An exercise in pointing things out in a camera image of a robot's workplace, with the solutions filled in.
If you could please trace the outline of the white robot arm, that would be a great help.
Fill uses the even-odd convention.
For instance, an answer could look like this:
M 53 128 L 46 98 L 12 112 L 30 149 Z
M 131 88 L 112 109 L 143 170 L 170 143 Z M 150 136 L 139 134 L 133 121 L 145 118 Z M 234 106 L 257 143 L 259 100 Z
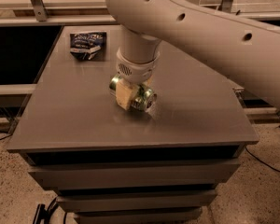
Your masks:
M 280 110 L 280 27 L 199 7 L 185 0 L 105 0 L 124 35 L 117 70 L 148 80 L 158 58 L 153 36 L 183 50 Z

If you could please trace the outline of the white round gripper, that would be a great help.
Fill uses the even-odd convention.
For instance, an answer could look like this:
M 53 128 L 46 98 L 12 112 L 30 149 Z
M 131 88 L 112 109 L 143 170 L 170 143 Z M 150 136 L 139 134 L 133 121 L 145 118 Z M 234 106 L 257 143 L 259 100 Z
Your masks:
M 116 101 L 124 110 L 130 108 L 138 93 L 136 84 L 150 86 L 160 56 L 158 49 L 118 49 L 116 70 L 124 79 L 116 85 Z

